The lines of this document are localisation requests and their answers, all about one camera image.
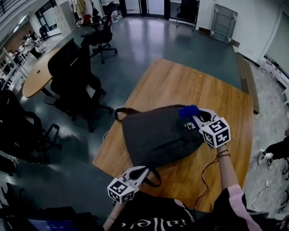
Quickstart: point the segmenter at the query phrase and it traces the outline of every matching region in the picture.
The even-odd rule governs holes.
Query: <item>oval wooden table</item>
[[[227,147],[242,187],[252,148],[252,98],[195,69],[167,60],[155,60],[138,82],[125,107],[148,111],[173,104],[194,104],[199,108],[212,109],[226,119],[231,129],[231,141]],[[193,208],[196,199],[206,191],[201,180],[202,170],[214,160],[216,154],[216,150],[210,150],[203,143],[192,155],[158,168],[162,177],[160,187],[153,188],[144,183],[141,191],[153,196],[179,199]],[[113,177],[119,177],[132,167],[120,122],[115,121],[112,125],[93,164]],[[221,193],[218,164],[206,169],[204,179],[209,193],[199,200],[196,209],[210,212]]]
[[[25,80],[23,85],[23,96],[32,97],[40,91],[43,91],[47,96],[54,97],[47,89],[45,85],[52,79],[52,76],[48,70],[48,61],[53,57],[60,48],[56,48],[41,58],[29,73],[29,76]]]

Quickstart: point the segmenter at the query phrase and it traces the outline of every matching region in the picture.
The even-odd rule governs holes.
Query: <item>backpack handle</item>
[[[160,174],[158,173],[158,170],[156,170],[155,168],[149,168],[149,170],[155,175],[155,177],[158,179],[158,184],[154,184],[153,182],[151,182],[147,177],[144,179],[144,182],[147,183],[149,186],[152,187],[159,187],[162,184],[162,179]]]
[[[140,111],[137,111],[135,109],[132,109],[130,107],[126,108],[126,107],[122,107],[122,108],[117,108],[115,111],[114,111],[114,117],[116,118],[117,121],[122,121],[119,119],[118,117],[118,113],[119,112],[123,112],[125,114],[127,114],[128,116],[129,115],[132,115],[132,114],[137,114],[137,113],[140,113]]]

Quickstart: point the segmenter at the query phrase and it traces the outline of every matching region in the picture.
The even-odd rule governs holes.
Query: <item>gray floor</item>
[[[80,34],[88,31],[80,28],[57,46],[62,46],[71,37],[80,44]],[[231,46],[192,32],[187,25],[148,18],[124,18],[112,25],[112,47],[118,49],[105,53],[104,65],[100,56],[91,59],[92,72],[97,75],[107,91],[102,104],[114,109],[122,107],[139,79],[155,58],[165,58],[215,76],[237,88],[241,87],[236,54]],[[27,111],[35,112],[47,129],[52,123],[60,126],[61,151],[49,151],[50,165],[35,165],[18,161],[17,174],[13,177],[0,175],[1,182],[10,182],[25,188],[25,195],[38,207],[72,206],[76,212],[90,211],[106,219],[112,208],[107,196],[111,176],[94,167],[94,159],[103,135],[114,122],[113,115],[95,111],[93,134],[88,132],[83,119],[72,122],[70,117],[43,102],[40,92],[32,98],[18,95]]]
[[[254,139],[249,171],[246,177],[244,192],[247,198],[247,208],[252,208],[258,193],[265,187],[265,180],[269,188],[260,193],[258,200],[254,203],[256,211],[267,211],[271,214],[278,212],[289,212],[289,208],[280,205],[286,199],[285,190],[289,186],[282,171],[288,168],[284,159],[273,161],[272,168],[267,169],[266,163],[257,165],[257,157],[260,149],[265,150],[269,145],[279,142],[285,138],[285,129],[289,126],[289,108],[283,106],[281,98],[283,88],[275,80],[258,71],[251,64],[256,82],[260,114],[254,115]]]

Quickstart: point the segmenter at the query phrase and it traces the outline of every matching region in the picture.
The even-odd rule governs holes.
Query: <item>white sneaker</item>
[[[273,162],[273,160],[271,158],[266,158],[266,165],[267,165],[268,170],[271,169],[272,162]]]
[[[260,149],[259,156],[258,156],[258,159],[257,159],[258,165],[261,164],[261,162],[262,162],[262,160],[264,160],[264,158],[265,158],[264,151]]]

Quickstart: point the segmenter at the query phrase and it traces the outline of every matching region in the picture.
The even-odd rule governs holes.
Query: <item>wrist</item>
[[[219,155],[221,152],[227,150],[227,146],[223,144],[222,146],[217,148],[217,155]]]

